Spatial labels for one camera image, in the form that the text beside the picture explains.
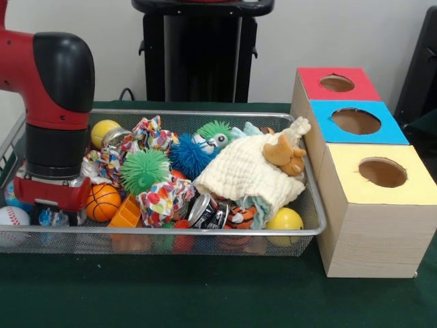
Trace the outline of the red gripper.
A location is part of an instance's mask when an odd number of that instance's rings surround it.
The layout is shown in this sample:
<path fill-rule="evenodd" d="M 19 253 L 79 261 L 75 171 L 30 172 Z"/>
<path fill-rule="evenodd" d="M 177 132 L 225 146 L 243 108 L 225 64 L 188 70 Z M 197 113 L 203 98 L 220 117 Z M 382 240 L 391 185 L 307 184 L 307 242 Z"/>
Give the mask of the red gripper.
<path fill-rule="evenodd" d="M 89 177 L 74 180 L 28 179 L 18 174 L 14 177 L 14 192 L 20 202 L 35 205 L 30 212 L 31 225 L 40 225 L 43 205 L 56 206 L 67 212 L 68 225 L 79 225 L 79 211 L 87 203 L 91 189 Z"/>

